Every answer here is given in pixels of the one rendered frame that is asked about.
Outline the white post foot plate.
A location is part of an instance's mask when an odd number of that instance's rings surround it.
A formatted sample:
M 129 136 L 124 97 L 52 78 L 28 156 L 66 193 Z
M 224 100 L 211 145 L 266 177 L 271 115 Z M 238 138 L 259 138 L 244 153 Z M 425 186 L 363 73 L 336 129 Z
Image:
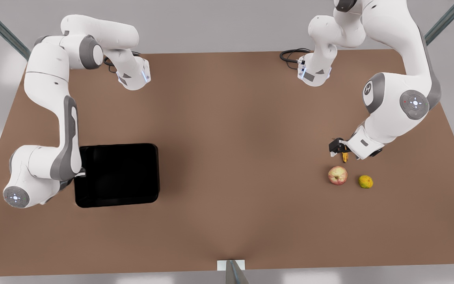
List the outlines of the white post foot plate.
M 230 262 L 236 263 L 241 270 L 246 270 L 245 260 L 218 260 L 217 271 L 225 271 Z

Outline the red-yellow apple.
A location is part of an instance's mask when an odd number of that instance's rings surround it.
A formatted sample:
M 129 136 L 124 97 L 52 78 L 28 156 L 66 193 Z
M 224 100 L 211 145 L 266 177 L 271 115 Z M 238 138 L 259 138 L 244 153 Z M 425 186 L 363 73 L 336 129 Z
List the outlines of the red-yellow apple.
M 328 178 L 334 185 L 343 185 L 348 179 L 348 172 L 343 166 L 335 166 L 329 170 Z

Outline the black rectangular tray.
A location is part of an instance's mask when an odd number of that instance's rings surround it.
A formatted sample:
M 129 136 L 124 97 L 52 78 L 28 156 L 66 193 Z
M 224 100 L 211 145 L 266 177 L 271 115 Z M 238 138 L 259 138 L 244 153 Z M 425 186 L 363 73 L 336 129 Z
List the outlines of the black rectangular tray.
M 83 176 L 74 178 L 81 208 L 148 204 L 160 192 L 158 147 L 151 143 L 80 147 Z

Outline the silver frame post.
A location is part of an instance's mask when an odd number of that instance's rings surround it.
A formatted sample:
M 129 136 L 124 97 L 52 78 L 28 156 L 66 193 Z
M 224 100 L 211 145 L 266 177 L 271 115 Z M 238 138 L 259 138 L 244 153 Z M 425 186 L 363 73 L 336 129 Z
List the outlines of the silver frame post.
M 28 61 L 31 53 L 30 50 L 1 21 L 0 21 L 0 37 L 2 37 L 14 50 L 16 50 L 21 56 L 23 56 L 25 60 Z
M 243 270 L 235 260 L 226 261 L 225 284 L 249 284 Z
M 424 40 L 426 45 L 429 46 L 432 41 L 434 41 L 439 34 L 441 34 L 441 32 L 443 32 L 446 27 L 452 23 L 452 21 L 454 21 L 454 3 L 425 34 Z

